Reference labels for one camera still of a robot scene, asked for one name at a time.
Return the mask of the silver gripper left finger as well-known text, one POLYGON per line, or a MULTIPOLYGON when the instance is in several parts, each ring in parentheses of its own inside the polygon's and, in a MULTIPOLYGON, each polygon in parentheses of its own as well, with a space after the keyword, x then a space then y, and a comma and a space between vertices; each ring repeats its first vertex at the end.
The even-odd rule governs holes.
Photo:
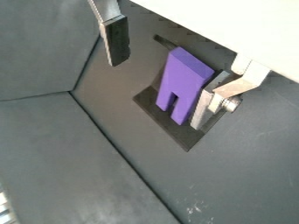
POLYGON ((88 0, 88 4, 97 19, 107 61, 116 67, 128 59, 131 53, 127 16, 121 14, 117 0, 88 0))

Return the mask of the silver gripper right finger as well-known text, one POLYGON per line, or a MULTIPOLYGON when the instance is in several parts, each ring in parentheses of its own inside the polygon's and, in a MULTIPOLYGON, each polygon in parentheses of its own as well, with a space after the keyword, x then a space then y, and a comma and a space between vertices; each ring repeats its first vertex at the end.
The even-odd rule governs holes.
POLYGON ((191 127, 199 130, 221 109, 232 113, 239 96, 258 88, 271 69, 239 54, 231 65, 231 73, 221 71, 200 92, 200 99, 191 118, 191 127))

